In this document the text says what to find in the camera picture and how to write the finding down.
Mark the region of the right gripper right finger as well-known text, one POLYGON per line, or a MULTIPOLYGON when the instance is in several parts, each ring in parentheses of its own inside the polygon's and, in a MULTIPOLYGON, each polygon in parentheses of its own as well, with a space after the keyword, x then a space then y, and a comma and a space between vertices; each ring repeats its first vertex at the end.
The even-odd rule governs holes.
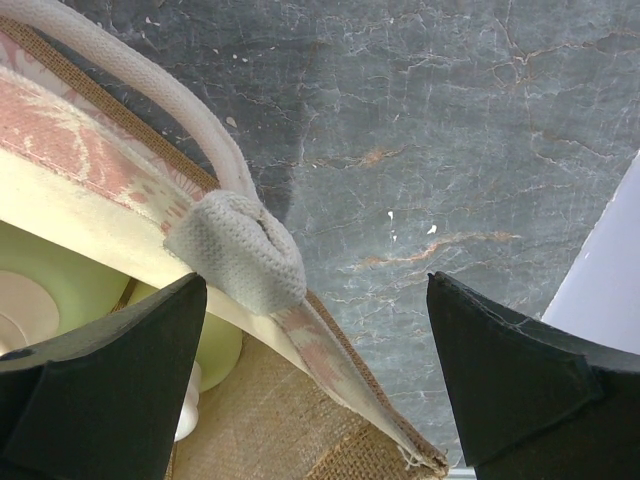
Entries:
POLYGON ((431 329, 480 479, 635 479, 639 358, 430 275, 431 329))

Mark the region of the yellow-green bottle white pump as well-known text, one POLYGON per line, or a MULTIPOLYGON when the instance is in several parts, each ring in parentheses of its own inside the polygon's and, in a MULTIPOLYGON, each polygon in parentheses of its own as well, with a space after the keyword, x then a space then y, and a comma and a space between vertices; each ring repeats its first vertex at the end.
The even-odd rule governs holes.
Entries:
POLYGON ((170 406, 173 441, 189 436, 199 420, 202 393, 220 384, 237 364, 241 330, 205 310, 191 306, 190 296, 162 308, 161 328, 152 331, 152 352, 142 369, 152 376, 152 399, 170 406))

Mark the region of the green bottle beige pump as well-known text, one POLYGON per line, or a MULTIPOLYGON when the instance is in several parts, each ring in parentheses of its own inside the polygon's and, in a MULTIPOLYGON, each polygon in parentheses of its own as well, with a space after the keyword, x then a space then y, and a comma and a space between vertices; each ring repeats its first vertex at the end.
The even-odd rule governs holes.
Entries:
POLYGON ((127 305, 137 281, 1 224, 1 353, 26 348, 127 305))

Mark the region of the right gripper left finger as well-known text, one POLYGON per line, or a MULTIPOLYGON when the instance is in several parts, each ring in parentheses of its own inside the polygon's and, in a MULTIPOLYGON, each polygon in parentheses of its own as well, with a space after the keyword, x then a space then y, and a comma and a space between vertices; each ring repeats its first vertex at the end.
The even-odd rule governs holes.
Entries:
POLYGON ((200 340, 206 283, 1 357, 4 479, 164 477, 200 340))

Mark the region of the brown canvas tote bag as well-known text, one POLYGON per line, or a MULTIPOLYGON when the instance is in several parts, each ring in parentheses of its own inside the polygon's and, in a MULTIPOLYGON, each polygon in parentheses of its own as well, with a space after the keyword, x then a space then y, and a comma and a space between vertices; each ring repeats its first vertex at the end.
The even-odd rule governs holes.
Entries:
POLYGON ((3 2, 1 32, 51 73, 41 83, 2 53, 1 224, 136 280, 121 309, 195 273, 205 311, 243 334, 161 479, 446 477, 308 290, 215 115, 58 1, 3 2))

